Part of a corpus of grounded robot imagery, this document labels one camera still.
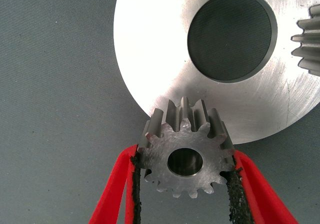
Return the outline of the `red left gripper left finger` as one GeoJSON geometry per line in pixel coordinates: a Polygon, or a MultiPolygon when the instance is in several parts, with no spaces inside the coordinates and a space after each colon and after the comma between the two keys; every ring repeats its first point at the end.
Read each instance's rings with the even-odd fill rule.
{"type": "Polygon", "coordinates": [[[137,145],[124,149],[118,156],[106,187],[89,221],[90,224],[115,224],[124,191],[125,224],[141,222],[140,180],[137,145]]]}

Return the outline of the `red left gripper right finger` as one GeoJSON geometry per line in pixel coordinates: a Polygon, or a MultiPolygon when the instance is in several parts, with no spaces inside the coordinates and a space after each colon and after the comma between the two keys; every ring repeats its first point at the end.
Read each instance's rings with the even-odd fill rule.
{"type": "Polygon", "coordinates": [[[224,172],[229,195],[229,220],[233,224],[296,224],[255,163],[235,151],[235,169],[224,172]]]}

